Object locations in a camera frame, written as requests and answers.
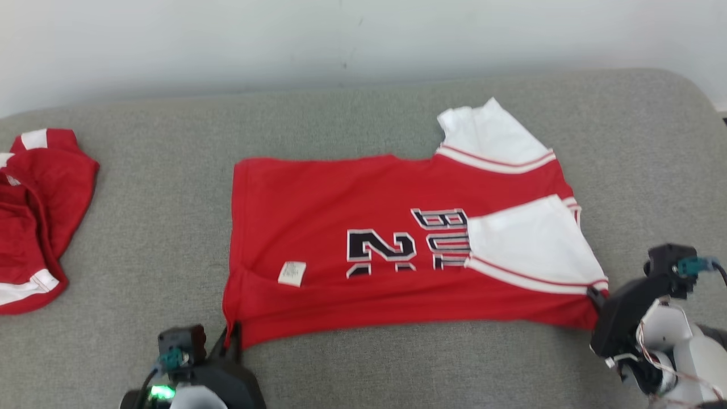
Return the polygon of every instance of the folded red jersey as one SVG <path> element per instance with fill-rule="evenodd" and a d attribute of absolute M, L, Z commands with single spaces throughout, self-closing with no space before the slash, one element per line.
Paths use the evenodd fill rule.
<path fill-rule="evenodd" d="M 41 308 L 68 285 L 58 258 L 91 202 L 98 169 L 71 130 L 24 133 L 0 154 L 0 314 Z"/>

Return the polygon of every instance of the clothing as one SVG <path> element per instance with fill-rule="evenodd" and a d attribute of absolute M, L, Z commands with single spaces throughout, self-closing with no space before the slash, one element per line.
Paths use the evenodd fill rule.
<path fill-rule="evenodd" d="M 223 309 L 243 346 L 455 319 L 593 328 L 607 278 L 555 154 L 490 100 L 431 159 L 239 162 Z"/>
<path fill-rule="evenodd" d="M 24 133 L 0 154 L 0 314 L 41 308 L 68 285 L 58 259 L 91 202 L 98 169 L 71 130 Z"/>

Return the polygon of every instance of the gray upholstery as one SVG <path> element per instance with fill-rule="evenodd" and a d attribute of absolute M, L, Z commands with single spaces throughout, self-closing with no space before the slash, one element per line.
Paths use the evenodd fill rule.
<path fill-rule="evenodd" d="M 491 96 L 555 149 L 612 288 L 639 277 L 661 242 L 727 259 L 727 127 L 691 82 L 664 71 L 21 114 L 0 120 L 0 146 L 27 130 L 72 128 L 101 171 L 61 260 L 71 286 L 42 310 L 0 317 L 0 408 L 115 408 L 148 372 L 158 332 L 200 322 L 217 336 L 238 160 L 426 157 L 443 137 L 437 114 Z M 727 327 L 718 277 L 701 278 L 686 305 L 695 320 Z M 644 408 L 588 341 L 527 322 L 450 322 L 304 335 L 255 346 L 245 360 L 269 408 Z"/>

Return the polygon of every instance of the care label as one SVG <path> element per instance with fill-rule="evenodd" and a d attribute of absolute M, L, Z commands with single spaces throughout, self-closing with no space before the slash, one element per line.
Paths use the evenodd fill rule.
<path fill-rule="evenodd" d="M 303 273 L 305 273 L 305 263 L 302 261 L 287 261 L 280 270 L 278 283 L 300 287 L 300 283 L 303 281 Z"/>

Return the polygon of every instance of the white wall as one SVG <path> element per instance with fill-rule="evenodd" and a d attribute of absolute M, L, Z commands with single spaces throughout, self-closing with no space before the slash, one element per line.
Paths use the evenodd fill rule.
<path fill-rule="evenodd" d="M 131 97 L 648 66 L 727 111 L 727 0 L 0 0 L 0 117 Z"/>

